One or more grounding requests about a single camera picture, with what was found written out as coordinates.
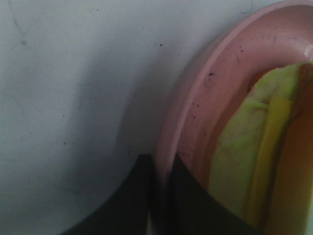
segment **bowl rim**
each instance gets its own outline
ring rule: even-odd
[[[312,6],[313,0],[283,0],[265,6],[238,23],[224,37],[217,38],[218,44],[212,49],[212,43],[200,56],[191,63],[186,72],[182,75],[182,83],[175,92],[174,99],[165,116],[159,139],[156,145],[154,157],[157,176],[161,187],[166,186],[167,180],[172,170],[179,138],[197,90],[202,84],[203,78],[209,72],[215,60],[227,45],[248,25],[256,21],[261,16],[284,7],[290,6]]]

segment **white surface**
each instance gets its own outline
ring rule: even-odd
[[[58,234],[95,210],[153,154],[192,58],[276,1],[219,2],[0,1],[0,234]]]

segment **pink bowl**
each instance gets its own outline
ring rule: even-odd
[[[210,45],[184,75],[163,124],[155,157],[163,185],[178,152],[208,188],[218,136],[245,98],[250,79],[267,68],[312,59],[312,0],[267,6]]]

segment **black object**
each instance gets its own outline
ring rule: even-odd
[[[139,156],[128,177],[109,200],[62,235],[146,234],[151,177],[151,156]]]
[[[175,156],[168,195],[168,230],[176,235],[262,235],[209,195]]]

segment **pink plate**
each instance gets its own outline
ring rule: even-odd
[[[163,185],[176,152],[208,188],[211,155],[220,132],[267,68],[313,59],[313,1],[267,6],[209,46],[189,71],[164,122],[156,150]]]

